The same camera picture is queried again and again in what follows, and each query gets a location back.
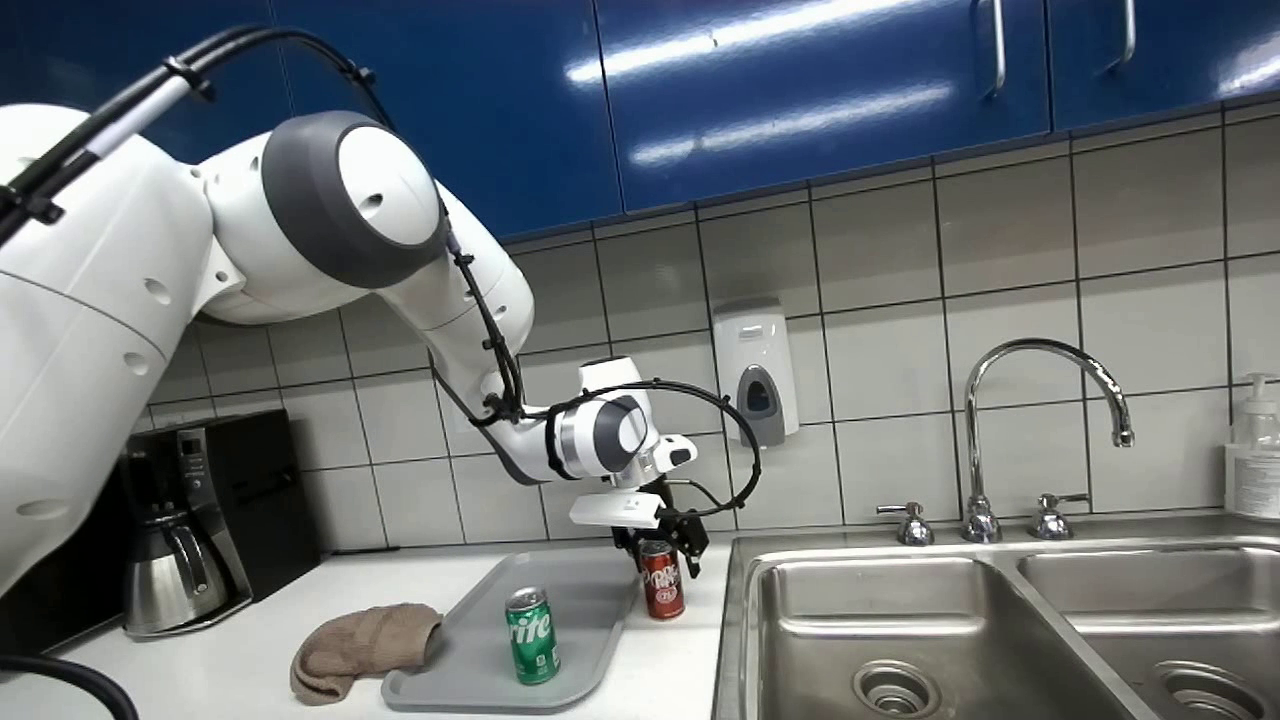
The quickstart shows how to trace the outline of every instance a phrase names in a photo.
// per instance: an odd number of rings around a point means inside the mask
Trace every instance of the soda can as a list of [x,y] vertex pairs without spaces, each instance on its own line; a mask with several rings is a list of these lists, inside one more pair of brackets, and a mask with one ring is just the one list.
[[639,546],[643,609],[652,621],[684,611],[681,561],[663,540]]
[[513,632],[513,661],[520,684],[544,684],[559,673],[555,658],[555,617],[548,593],[514,588],[504,603],[504,621]]

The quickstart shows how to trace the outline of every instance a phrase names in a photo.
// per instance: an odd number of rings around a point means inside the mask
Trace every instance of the white tile wall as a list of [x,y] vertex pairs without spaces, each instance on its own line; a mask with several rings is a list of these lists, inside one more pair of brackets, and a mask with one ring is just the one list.
[[[520,243],[538,303],[520,361],[527,401],[572,398],[574,363],[611,353],[643,378],[716,387],[713,312],[774,296],[804,431],[766,449],[760,492],[713,534],[886,534],[875,503],[960,515],[960,387],[976,355],[1057,338],[1118,378],[1140,440],[1108,445],[1096,387],[1063,361],[1009,355],[979,392],[994,514],[1018,526],[1044,488],[1089,488],[1090,514],[1210,510],[1227,386],[1280,374],[1277,108]],[[280,329],[196,323],[138,428],[280,405],[330,548],[598,538],[564,521],[596,483],[513,483],[381,300]],[[689,481],[733,496],[749,464],[719,416],[661,392],[652,405],[700,445],[671,476],[674,502],[700,503]]]

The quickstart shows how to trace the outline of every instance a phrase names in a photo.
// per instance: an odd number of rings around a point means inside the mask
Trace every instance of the kettle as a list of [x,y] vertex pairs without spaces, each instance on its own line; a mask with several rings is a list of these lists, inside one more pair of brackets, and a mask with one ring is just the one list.
[[226,609],[233,586],[187,503],[174,454],[134,440],[120,468],[134,510],[124,632],[134,642],[169,638]]

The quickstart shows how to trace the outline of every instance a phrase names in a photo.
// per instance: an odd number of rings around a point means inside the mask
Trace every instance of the bottle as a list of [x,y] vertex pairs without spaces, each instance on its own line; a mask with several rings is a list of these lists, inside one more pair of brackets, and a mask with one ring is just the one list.
[[1280,405],[1268,398],[1277,378],[1249,378],[1252,392],[1236,405],[1227,464],[1227,514],[1280,521]]

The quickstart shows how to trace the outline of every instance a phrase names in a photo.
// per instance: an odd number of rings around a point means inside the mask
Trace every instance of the green soda can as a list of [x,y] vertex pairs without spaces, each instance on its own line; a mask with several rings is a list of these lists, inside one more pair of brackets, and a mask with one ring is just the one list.
[[550,679],[559,673],[559,661],[555,661],[555,617],[550,617],[548,593],[514,588],[504,617],[513,632],[514,679],[520,684]]

